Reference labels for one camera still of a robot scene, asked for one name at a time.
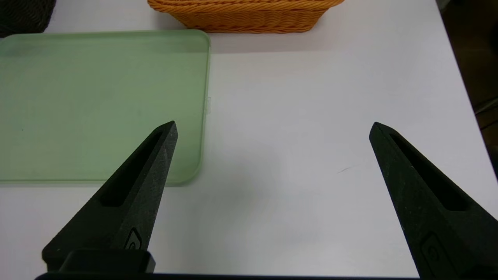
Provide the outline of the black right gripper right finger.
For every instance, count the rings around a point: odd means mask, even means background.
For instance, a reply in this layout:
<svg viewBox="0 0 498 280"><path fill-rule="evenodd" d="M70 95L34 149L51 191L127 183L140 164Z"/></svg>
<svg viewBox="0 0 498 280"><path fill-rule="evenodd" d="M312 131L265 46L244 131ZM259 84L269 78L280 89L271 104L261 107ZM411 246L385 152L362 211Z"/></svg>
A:
<svg viewBox="0 0 498 280"><path fill-rule="evenodd" d="M369 140L420 278L496 280L497 220L393 128Z"/></svg>

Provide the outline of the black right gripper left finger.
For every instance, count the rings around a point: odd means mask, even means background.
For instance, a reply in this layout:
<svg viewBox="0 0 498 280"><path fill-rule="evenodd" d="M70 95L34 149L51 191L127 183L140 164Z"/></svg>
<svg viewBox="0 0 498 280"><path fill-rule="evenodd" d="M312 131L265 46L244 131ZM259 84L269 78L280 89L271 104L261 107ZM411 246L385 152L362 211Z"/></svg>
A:
<svg viewBox="0 0 498 280"><path fill-rule="evenodd" d="M177 139L173 121L148 135L43 248L48 272L77 250L147 250Z"/></svg>

